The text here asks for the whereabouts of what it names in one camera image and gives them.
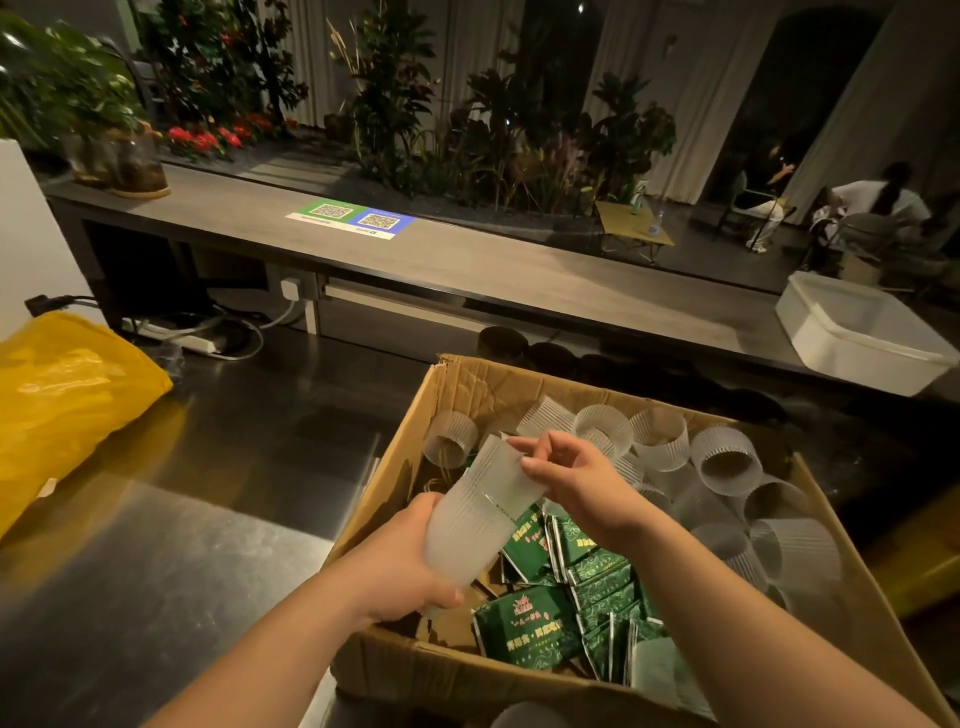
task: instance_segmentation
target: person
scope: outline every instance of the person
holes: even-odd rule
[[[510,442],[551,499],[598,545],[631,561],[721,725],[934,726],[728,569],[594,445],[555,431]],[[351,634],[428,604],[461,604],[459,590],[423,561],[426,526],[441,497],[417,496],[309,578],[147,725],[296,726]]]
[[[795,165],[784,162],[780,151],[780,142],[776,139],[765,139],[756,148],[743,166],[747,175],[747,189],[733,201],[740,209],[751,212],[764,221],[758,234],[751,235],[747,240],[747,248],[754,253],[767,252],[770,236],[787,215],[780,200],[771,200],[768,196],[778,197],[784,181],[796,168]]]
[[[857,212],[872,212],[897,218],[900,243],[921,239],[921,223],[932,213],[923,198],[906,186],[913,177],[913,167],[906,161],[895,161],[883,170],[880,180],[860,180],[827,190],[827,204],[813,213],[810,232],[815,236],[814,248],[807,267],[819,270],[828,254],[836,247],[837,223]]]

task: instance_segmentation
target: metal countertop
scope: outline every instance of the metal countertop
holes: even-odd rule
[[[0,726],[136,725],[179,692],[321,565],[426,369],[279,328],[188,354],[0,541]]]

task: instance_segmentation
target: power strip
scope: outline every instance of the power strip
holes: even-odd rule
[[[130,333],[134,332],[133,321],[130,319],[123,319],[121,326],[123,327],[124,331],[129,331]],[[139,322],[138,326],[135,328],[135,331],[141,336],[147,336],[151,339],[156,339],[157,341],[166,341],[173,336],[177,336],[175,334],[176,329],[166,328],[145,321]],[[189,349],[192,352],[220,353],[220,347],[217,344],[217,340],[222,340],[223,336],[216,334],[215,331],[216,328],[210,328],[205,331],[188,333],[186,336],[178,336],[177,345],[183,347],[184,349]]]

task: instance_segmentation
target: glass jar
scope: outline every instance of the glass jar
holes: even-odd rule
[[[108,145],[102,138],[71,133],[65,134],[60,144],[73,170],[74,180],[91,187],[106,187],[109,184]]]
[[[111,129],[108,139],[111,192],[143,199],[170,194],[149,124],[140,133]]]

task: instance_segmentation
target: yellow table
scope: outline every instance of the yellow table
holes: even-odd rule
[[[643,257],[654,263],[657,259],[657,253],[660,247],[669,245],[673,247],[673,240],[660,226],[660,232],[656,235],[649,233],[650,226],[656,222],[654,212],[649,205],[643,207],[634,215],[630,211],[629,205],[620,205],[618,203],[595,203],[597,212],[600,213],[600,224],[603,226],[603,232],[607,235],[616,235],[618,237],[629,237],[647,247],[649,254],[640,253]]]

